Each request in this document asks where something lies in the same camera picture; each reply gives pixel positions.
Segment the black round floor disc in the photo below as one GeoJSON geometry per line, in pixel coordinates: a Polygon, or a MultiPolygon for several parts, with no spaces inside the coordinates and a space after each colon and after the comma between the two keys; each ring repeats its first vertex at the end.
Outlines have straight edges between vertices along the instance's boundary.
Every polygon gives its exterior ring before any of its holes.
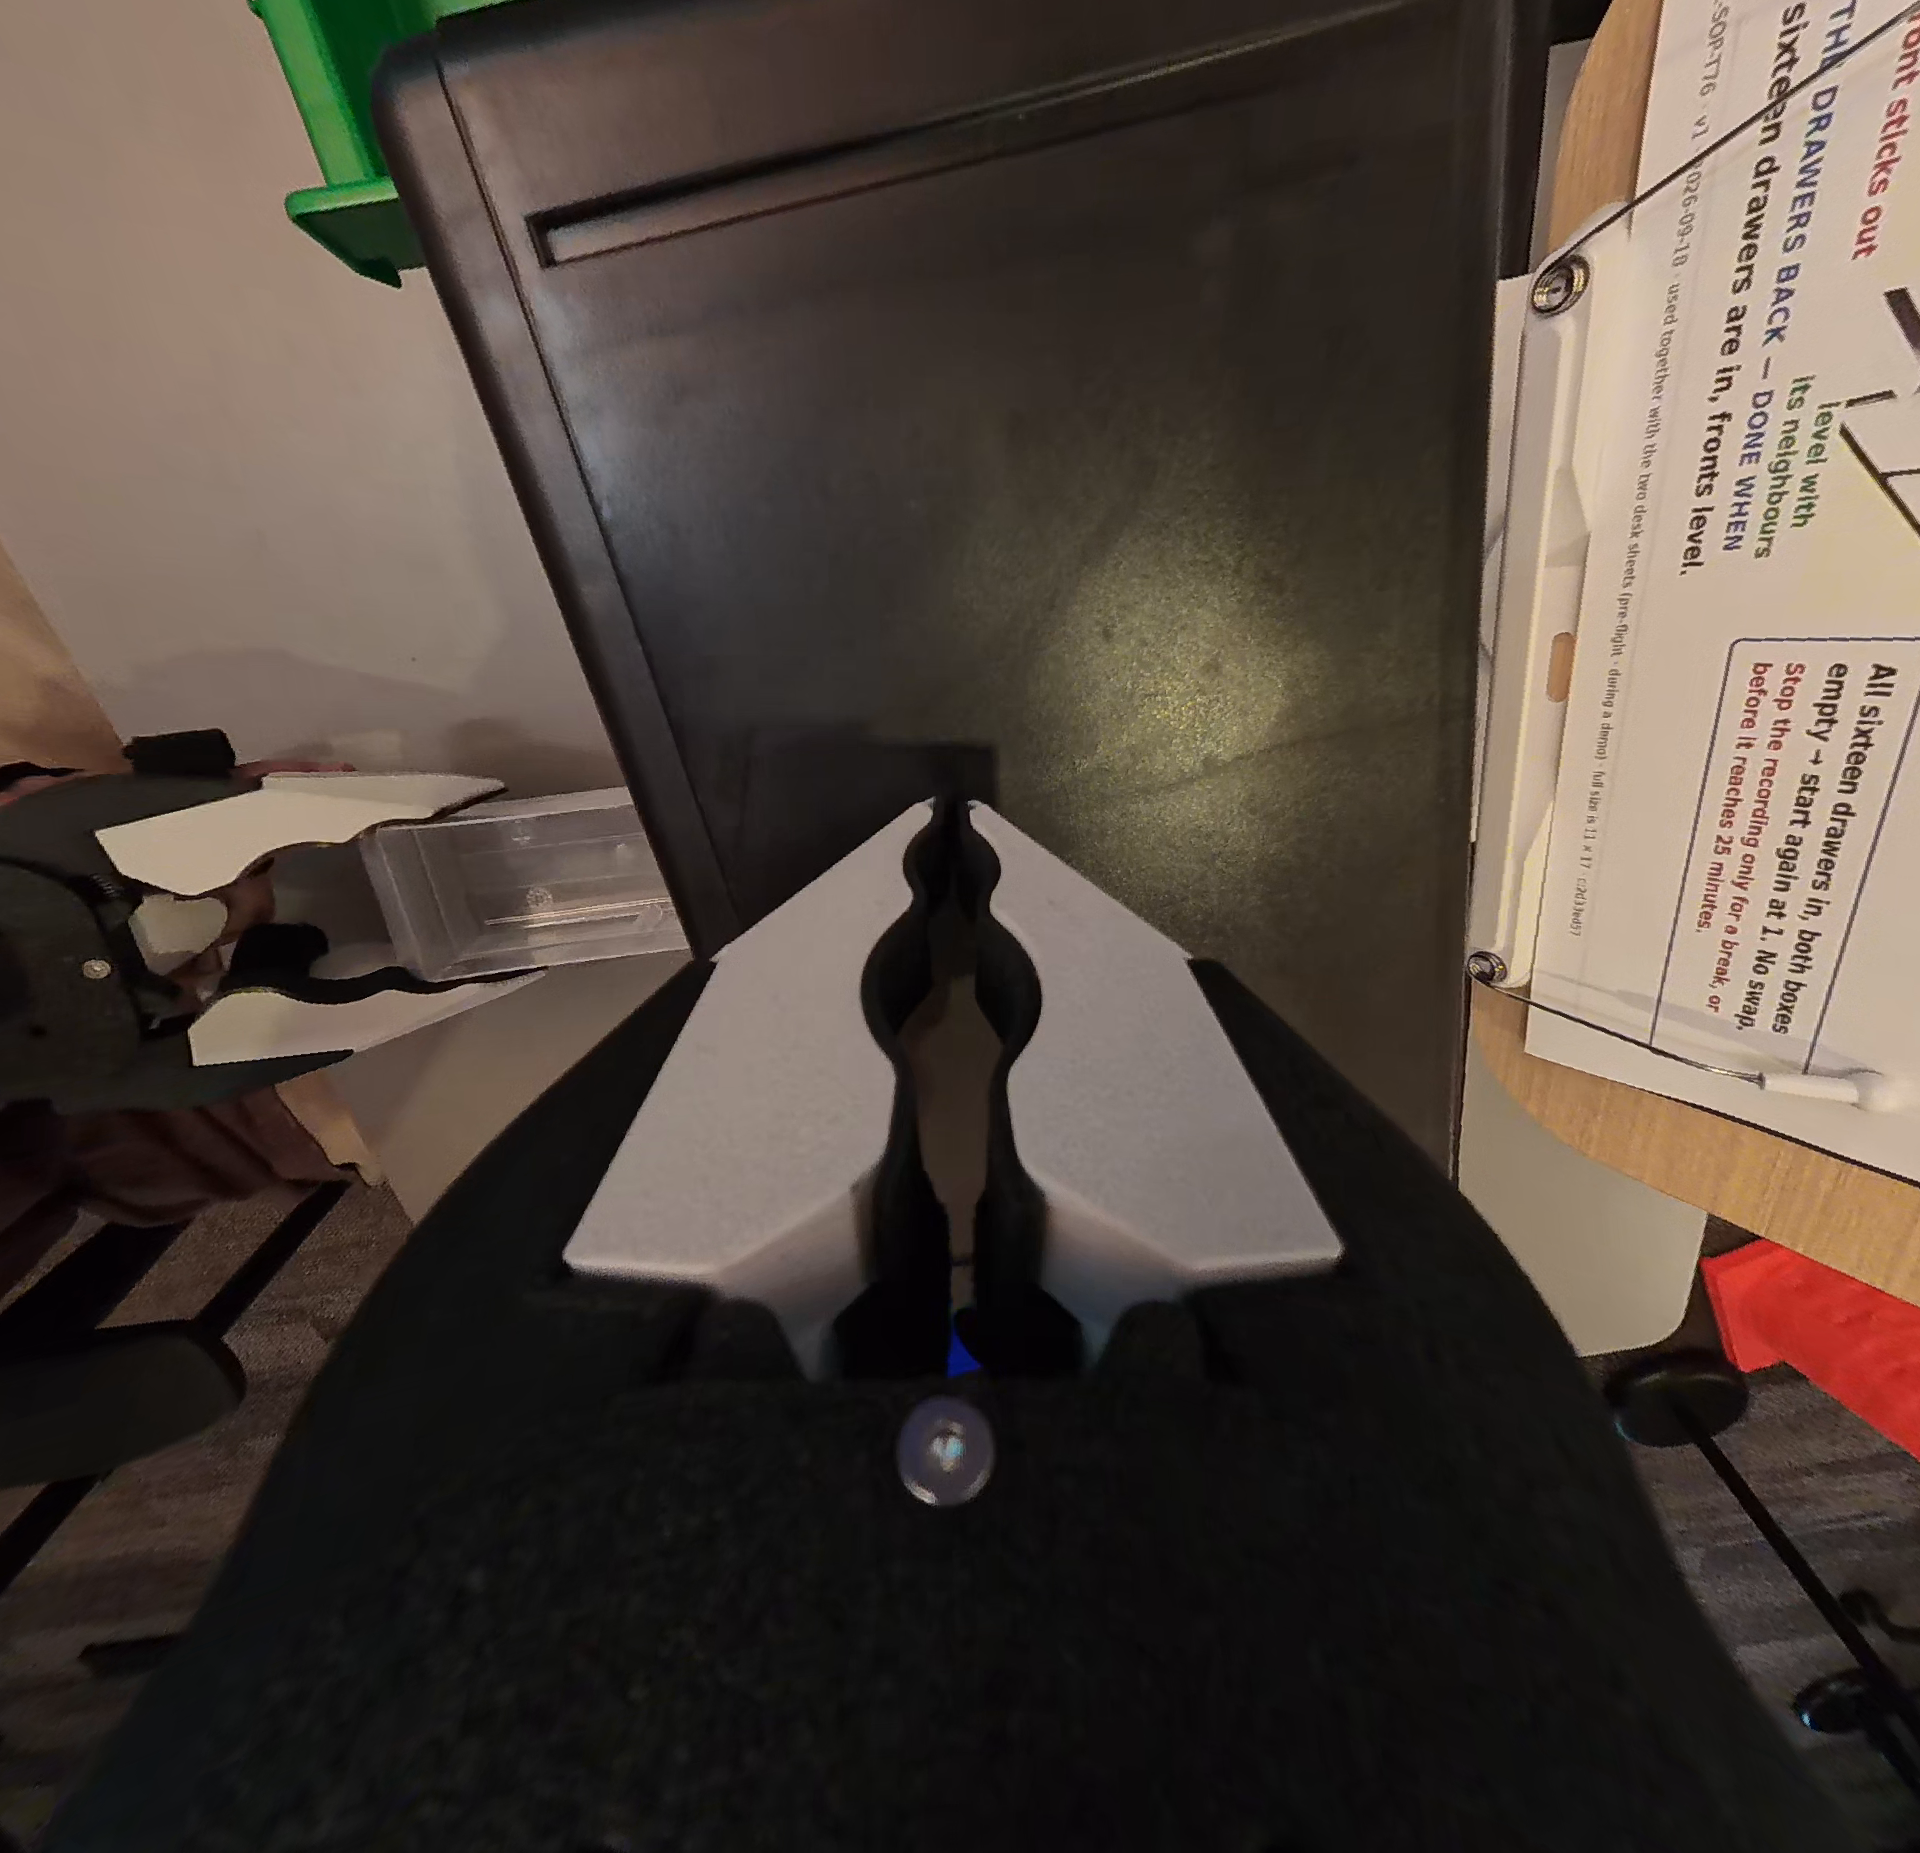
{"type": "Polygon", "coordinates": [[[1600,1400],[1631,1447],[1699,1447],[1735,1429],[1747,1413],[1747,1380],[1716,1351],[1678,1348],[1620,1365],[1600,1400]]]}

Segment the printed instruction sheet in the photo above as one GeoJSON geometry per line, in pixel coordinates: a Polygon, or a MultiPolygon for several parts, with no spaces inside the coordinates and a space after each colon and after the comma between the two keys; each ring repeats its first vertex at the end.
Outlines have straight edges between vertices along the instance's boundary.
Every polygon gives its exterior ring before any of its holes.
{"type": "Polygon", "coordinates": [[[1524,1049],[1916,1182],[1916,0],[1662,0],[1614,224],[1524,1049]]]}

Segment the green plastic bin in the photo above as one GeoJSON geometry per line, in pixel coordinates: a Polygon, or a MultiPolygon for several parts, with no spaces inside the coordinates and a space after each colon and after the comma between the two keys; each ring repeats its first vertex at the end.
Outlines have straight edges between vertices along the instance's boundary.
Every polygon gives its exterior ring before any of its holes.
{"type": "Polygon", "coordinates": [[[510,4],[520,0],[250,0],[323,174],[287,200],[287,216],[356,277],[398,288],[420,263],[370,123],[381,55],[440,20],[510,4]]]}

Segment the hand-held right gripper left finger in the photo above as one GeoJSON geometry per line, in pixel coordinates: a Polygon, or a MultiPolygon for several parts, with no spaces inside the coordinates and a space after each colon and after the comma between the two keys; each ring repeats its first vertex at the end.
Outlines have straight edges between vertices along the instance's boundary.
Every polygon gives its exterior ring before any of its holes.
{"type": "Polygon", "coordinates": [[[920,800],[725,942],[648,1082],[562,1261],[593,1285],[665,1285],[779,1318],[825,1375],[832,1320],[871,1285],[871,1198],[894,1063],[861,973],[911,914],[920,800]]]}

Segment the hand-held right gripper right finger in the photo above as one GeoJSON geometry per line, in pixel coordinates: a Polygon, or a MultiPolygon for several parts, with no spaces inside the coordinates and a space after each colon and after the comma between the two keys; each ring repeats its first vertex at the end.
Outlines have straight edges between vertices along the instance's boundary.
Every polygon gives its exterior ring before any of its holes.
{"type": "Polygon", "coordinates": [[[1330,1272],[1342,1245],[1196,963],[986,804],[975,1001],[998,1035],[974,1231],[986,1365],[1087,1365],[1141,1304],[1330,1272]]]}

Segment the red plastic object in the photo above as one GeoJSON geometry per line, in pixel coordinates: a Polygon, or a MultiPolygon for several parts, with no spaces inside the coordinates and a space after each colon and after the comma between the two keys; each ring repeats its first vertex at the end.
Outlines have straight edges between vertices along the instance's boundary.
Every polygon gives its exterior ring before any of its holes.
{"type": "Polygon", "coordinates": [[[1916,1451],[1916,1308],[1749,1242],[1699,1266],[1721,1356],[1738,1374],[1786,1365],[1883,1437],[1916,1451]]]}

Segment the white sheet holder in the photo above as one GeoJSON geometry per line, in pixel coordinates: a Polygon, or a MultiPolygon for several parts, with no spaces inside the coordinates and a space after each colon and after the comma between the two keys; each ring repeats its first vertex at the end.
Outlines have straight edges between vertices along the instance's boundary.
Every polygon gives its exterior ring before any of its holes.
{"type": "Polygon", "coordinates": [[[1574,629],[1620,405],[1625,227],[1496,282],[1475,623],[1467,976],[1524,993],[1545,903],[1574,629]]]}

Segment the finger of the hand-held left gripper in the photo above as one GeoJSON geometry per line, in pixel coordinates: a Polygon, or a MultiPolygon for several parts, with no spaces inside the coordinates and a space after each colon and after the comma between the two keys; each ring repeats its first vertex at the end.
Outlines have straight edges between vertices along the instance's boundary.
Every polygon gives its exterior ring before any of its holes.
{"type": "Polygon", "coordinates": [[[187,1025],[187,1047],[196,1068],[352,1057],[538,976],[542,969],[430,979],[381,941],[332,949],[320,926],[258,926],[229,942],[220,989],[187,1025]]]}
{"type": "Polygon", "coordinates": [[[122,882],[212,894],[288,849],[356,845],[499,793],[483,776],[265,776],[245,793],[99,830],[99,849],[122,882]]]}

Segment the black drawer cabinet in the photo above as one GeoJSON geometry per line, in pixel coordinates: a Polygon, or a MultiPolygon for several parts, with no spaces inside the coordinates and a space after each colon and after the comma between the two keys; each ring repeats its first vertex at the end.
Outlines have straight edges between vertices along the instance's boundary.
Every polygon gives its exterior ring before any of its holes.
{"type": "Polygon", "coordinates": [[[1454,1155],[1541,0],[518,0],[370,117],[687,941],[975,790],[1454,1155]]]}

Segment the small clear plastic drawer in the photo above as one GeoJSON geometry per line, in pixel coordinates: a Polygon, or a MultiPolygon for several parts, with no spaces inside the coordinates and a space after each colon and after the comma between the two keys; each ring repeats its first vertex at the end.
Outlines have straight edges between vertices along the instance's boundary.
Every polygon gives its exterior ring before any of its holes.
{"type": "Polygon", "coordinates": [[[358,842],[406,973],[450,982],[681,953],[687,934],[625,790],[486,800],[358,842]]]}

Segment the round wooden side table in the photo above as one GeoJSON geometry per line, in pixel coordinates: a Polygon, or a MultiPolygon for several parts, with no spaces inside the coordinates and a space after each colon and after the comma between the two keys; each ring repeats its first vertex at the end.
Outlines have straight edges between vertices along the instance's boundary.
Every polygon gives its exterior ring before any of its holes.
{"type": "MultiPolygon", "coordinates": [[[[1549,99],[1535,241],[1625,200],[1662,0],[1611,0],[1574,79],[1549,99]]],[[[1686,1209],[1916,1304],[1916,1184],[1689,1102],[1571,1073],[1524,1049],[1519,1001],[1475,997],[1473,1041],[1549,1137],[1686,1209]]]]}

